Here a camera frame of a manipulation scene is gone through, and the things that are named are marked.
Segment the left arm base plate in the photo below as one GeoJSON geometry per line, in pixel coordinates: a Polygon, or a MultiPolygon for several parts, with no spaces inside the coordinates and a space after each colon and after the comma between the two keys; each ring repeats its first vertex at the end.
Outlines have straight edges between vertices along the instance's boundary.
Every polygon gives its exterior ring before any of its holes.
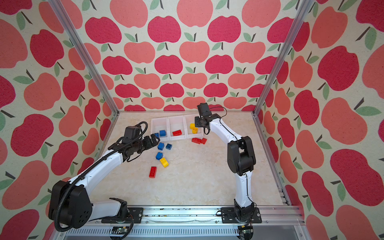
{"type": "Polygon", "coordinates": [[[134,224],[140,224],[143,217],[143,208],[128,207],[122,214],[118,214],[114,217],[106,217],[102,219],[103,224],[130,224],[131,221],[134,224]]]}

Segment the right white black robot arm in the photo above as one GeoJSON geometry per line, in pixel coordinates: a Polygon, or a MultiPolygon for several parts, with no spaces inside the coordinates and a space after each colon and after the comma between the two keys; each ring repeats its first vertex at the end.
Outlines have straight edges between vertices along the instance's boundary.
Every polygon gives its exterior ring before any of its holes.
{"type": "Polygon", "coordinates": [[[252,171],[256,164],[252,139],[237,134],[218,114],[195,117],[195,126],[209,130],[227,144],[227,164],[236,177],[234,212],[239,222],[248,221],[257,207],[251,190],[252,171]]]}

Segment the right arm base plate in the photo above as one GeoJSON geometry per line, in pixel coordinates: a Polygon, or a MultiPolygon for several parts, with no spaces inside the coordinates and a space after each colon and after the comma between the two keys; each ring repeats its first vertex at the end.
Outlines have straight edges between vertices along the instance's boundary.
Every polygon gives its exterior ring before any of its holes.
{"type": "Polygon", "coordinates": [[[241,210],[234,207],[221,208],[217,212],[223,224],[261,224],[262,217],[259,208],[242,208],[241,210]]]}

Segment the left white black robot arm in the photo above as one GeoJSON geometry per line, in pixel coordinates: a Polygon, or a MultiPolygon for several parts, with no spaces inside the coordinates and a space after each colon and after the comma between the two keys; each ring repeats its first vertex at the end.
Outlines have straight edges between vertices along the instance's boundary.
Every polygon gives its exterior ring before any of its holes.
{"type": "Polygon", "coordinates": [[[104,156],[68,181],[58,181],[52,189],[49,218],[58,232],[79,229],[88,221],[108,219],[131,221],[127,202],[111,198],[107,202],[92,203],[90,195],[96,186],[116,167],[129,162],[134,153],[142,154],[160,143],[154,134],[144,138],[121,137],[109,146],[104,156]]]}

